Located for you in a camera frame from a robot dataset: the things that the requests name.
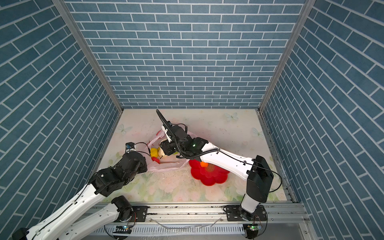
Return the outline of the metal corner post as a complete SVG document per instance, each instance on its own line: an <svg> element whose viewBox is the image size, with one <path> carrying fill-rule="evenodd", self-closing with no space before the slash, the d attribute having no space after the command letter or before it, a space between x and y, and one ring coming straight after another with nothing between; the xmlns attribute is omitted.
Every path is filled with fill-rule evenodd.
<svg viewBox="0 0 384 240"><path fill-rule="evenodd" d="M307 18L309 17L309 14L310 14L315 2L316 2L315 0L308 0L308 1L305 1L305 4L303 5L303 8L302 8L302 10L299 14L299 17L298 17L298 21L293 28L293 31L291 33L291 36L290 36L288 42L287 42L285 50L284 50L284 52L280 58L279 64L276 67L274 75L271 78L270 84L267 87L266 93L263 97L263 100L262 100L260 106L259 106L260 114L267 107L268 101L269 101L269 99L273 93L273 90L279 81L279 77L282 74L282 71L283 71L283 69L284 69L284 67L288 61L288 58L289 58L289 56L290 56L290 54L291 54L291 52L295 46L297 39L299 38L299 35L300 35L300 33L304 27L304 24L305 24Z"/></svg>
<svg viewBox="0 0 384 240"><path fill-rule="evenodd" d="M59 14L63 18L64 22L66 23L67 27L69 28L70 32L72 33L73 37L75 38L76 42L78 43L79 47L81 48L82 52L84 53L85 57L87 58L89 64L91 65L92 69L98 76L101 84L107 91L107 94L111 98L112 102L114 103L116 109L118 110L119 114L122 114L123 107L120 104L116 94L114 93L110 83L108 82L103 70L101 69L99 63L97 62L94 54L92 53L92 50L90 49L86 39L84 38L83 34L81 33L81 30L79 29L75 19L73 18L70 10L68 9L65 1L62 0L52 0L54 6L58 10Z"/></svg>

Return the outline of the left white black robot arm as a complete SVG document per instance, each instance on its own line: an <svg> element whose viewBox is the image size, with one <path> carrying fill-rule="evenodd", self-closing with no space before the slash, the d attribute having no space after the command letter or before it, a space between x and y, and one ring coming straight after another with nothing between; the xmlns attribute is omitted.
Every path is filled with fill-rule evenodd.
<svg viewBox="0 0 384 240"><path fill-rule="evenodd" d="M114 221L128 222L135 217L132 205L124 196L84 219L80 217L113 192L130 183L137 174L147 171L146 158L139 152L125 153L112 167L101 169L62 207L30 228L12 234L14 240L77 240Z"/></svg>

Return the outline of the right metal corner post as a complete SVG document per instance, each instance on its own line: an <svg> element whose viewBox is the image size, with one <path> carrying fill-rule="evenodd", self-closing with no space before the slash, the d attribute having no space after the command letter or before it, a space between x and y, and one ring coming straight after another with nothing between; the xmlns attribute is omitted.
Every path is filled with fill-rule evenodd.
<svg viewBox="0 0 384 240"><path fill-rule="evenodd" d="M302 8L302 10L299 14L299 17L298 17L298 21L293 28L293 31L291 33L291 36L290 36L288 42L287 42L285 50L284 50L284 52L280 58L279 64L276 67L274 75L271 78L270 84L267 87L266 93L263 97L263 100L262 100L260 106L259 106L260 114L267 107L268 101L269 101L269 99L273 93L273 90L279 81L279 77L282 74L282 71L283 71L283 69L284 69L284 67L288 61L288 58L289 58L289 56L290 56L290 54L291 54L291 52L295 46L297 39L299 38L299 35L300 35L300 33L304 27L304 24L305 24L307 18L309 17L309 14L310 14L315 2L316 2L315 0L308 0L308 1L305 1L305 4L303 5L303 8Z"/></svg>

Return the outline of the red flower-shaped plate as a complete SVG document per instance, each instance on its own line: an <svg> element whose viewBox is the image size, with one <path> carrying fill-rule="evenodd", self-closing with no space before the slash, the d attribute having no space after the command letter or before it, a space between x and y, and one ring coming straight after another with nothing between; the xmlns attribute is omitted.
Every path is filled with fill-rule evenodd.
<svg viewBox="0 0 384 240"><path fill-rule="evenodd" d="M229 171L216 165L209 164L206 168L201 167L197 160L190 160L191 175L194 179L201 181L205 186L213 186L215 184L223 184L228 179Z"/></svg>

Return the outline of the pink plastic bag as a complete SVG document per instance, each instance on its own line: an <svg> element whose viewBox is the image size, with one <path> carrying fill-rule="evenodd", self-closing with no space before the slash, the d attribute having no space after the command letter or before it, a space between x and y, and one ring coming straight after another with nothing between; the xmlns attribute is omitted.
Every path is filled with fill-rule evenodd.
<svg viewBox="0 0 384 240"><path fill-rule="evenodd" d="M159 144L166 139L167 138L166 138L164 132L162 130L158 131L156 133L156 135L147 143L149 150L151 148L156 148L156 149L160 150ZM148 172L161 173L161 172L175 171L175 170L178 170L180 168L183 168L184 166L186 166L189 163L189 160L178 159L177 158L178 155L179 155L179 153L174 153L170 156L167 156L166 158L159 159L161 162L160 164L153 162L151 155L149 157L147 155L145 155L146 161L147 161Z"/></svg>

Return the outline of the left metal corner post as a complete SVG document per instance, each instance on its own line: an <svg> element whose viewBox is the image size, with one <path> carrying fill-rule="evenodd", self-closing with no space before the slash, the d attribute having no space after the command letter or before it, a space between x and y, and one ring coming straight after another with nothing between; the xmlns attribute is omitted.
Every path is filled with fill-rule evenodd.
<svg viewBox="0 0 384 240"><path fill-rule="evenodd" d="M54 6L58 10L59 14L63 18L64 22L66 23L67 27L69 28L70 32L72 33L73 37L75 38L76 42L78 43L79 47L81 48L82 52L84 53L85 57L87 58L89 64L91 65L92 69L98 76L101 84L107 91L107 94L111 98L112 102L114 103L116 109L118 110L119 114L122 114L123 107L120 104L116 94L114 93L110 83L108 82L103 70L101 69L99 63L97 62L94 54L92 53L92 50L90 49L86 39L84 38L83 34L81 33L81 30L79 29L75 19L73 18L70 10L68 9L65 1L62 0L52 0Z"/></svg>

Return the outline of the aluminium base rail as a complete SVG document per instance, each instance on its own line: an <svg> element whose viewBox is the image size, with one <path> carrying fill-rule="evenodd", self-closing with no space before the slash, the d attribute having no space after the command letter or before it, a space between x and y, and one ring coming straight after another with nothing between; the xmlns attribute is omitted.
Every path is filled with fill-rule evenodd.
<svg viewBox="0 0 384 240"><path fill-rule="evenodd" d="M106 205L91 208L82 218ZM235 204L147 204L134 205L136 221L114 221L82 239L105 237L132 240L135 237L199 237L240 235L242 239L315 240L315 230L302 204L263 204L252 217Z"/></svg>

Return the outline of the beige fake fruit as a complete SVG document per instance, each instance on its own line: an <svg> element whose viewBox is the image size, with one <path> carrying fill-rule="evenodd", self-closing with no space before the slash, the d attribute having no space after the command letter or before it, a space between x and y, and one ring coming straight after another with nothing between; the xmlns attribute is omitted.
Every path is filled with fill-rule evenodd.
<svg viewBox="0 0 384 240"><path fill-rule="evenodd" d="M158 150L158 159L163 159L163 158L166 158L167 155L164 153L163 150Z"/></svg>

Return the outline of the red fake strawberry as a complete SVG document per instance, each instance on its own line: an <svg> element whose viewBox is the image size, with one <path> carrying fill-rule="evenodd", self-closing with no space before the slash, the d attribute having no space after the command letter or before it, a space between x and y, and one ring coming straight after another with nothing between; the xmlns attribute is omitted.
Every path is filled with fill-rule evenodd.
<svg viewBox="0 0 384 240"><path fill-rule="evenodd" d="M153 161L153 162L156 162L156 163L158 163L158 164L161 163L160 160L159 160L158 158L156 158L156 157L152 157L152 161Z"/></svg>

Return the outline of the yellow fake lemon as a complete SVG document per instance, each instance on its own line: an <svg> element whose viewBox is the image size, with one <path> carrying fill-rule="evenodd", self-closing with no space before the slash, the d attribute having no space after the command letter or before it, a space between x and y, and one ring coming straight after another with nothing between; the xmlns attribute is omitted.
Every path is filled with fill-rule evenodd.
<svg viewBox="0 0 384 240"><path fill-rule="evenodd" d="M157 158L159 156L159 152L158 152L158 149L156 148L151 148L150 149L150 155L152 158Z"/></svg>

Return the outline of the orange fake fruit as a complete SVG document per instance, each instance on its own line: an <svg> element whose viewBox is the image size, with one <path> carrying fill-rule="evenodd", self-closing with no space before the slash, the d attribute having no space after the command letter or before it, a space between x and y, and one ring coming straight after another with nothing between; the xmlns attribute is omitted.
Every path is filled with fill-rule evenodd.
<svg viewBox="0 0 384 240"><path fill-rule="evenodd" d="M201 167L206 168L209 164L205 162L200 162Z"/></svg>

